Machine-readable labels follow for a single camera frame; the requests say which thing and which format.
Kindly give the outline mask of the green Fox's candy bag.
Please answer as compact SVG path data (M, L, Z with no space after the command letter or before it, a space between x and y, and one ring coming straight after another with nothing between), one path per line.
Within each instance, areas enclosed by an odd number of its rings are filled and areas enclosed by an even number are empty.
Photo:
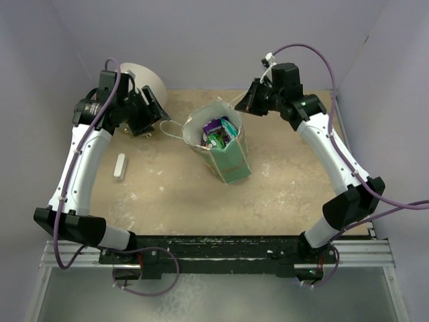
M206 136L207 148L213 149L224 149L226 147L224 137L220 132L213 132Z

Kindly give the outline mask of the teal Fox's candy bag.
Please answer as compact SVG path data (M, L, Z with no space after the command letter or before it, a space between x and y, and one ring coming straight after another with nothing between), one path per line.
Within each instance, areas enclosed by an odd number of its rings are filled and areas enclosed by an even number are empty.
M238 130L227 117L221 117L221 137L225 145L238 136Z

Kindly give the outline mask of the purple Fox's candy bag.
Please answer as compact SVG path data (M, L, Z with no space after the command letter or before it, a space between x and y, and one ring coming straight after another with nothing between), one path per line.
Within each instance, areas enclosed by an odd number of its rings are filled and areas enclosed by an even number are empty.
M210 133L216 132L222 128L222 117L218 117L215 119L212 119L210 122L208 122L206 125L202 127L203 134L208 136Z

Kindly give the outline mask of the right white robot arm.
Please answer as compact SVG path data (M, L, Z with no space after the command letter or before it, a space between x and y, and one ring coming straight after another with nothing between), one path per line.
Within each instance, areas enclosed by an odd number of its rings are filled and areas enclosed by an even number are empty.
M270 77L253 80L235 110L256 116L278 112L316 153L336 194L323 205L322 218L301 236L306 249L319 249L342 229L371 215L379 202L372 194L382 194L385 183L364 170L329 128L326 107L316 95L304 94L295 64L274 64L270 71Z

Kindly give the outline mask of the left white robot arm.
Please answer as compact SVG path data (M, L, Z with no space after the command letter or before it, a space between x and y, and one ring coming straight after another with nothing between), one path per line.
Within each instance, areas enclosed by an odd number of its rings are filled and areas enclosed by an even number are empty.
M120 69L120 76L101 71L98 87L76 104L71 145L60 182L47 207L35 210L34 221L59 239L122 251L136 247L134 233L90 214L102 156L121 124L140 136L169 117L164 111L167 90L155 72L133 63L123 63Z

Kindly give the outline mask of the green floral paper bag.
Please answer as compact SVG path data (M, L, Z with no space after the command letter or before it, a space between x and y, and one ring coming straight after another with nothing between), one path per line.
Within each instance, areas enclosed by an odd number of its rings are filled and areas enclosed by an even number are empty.
M165 123L160 123L162 133L183 140L221 182L233 184L251 175L243 115L230 103L217 98L193 111L180 125L181 136L163 130Z

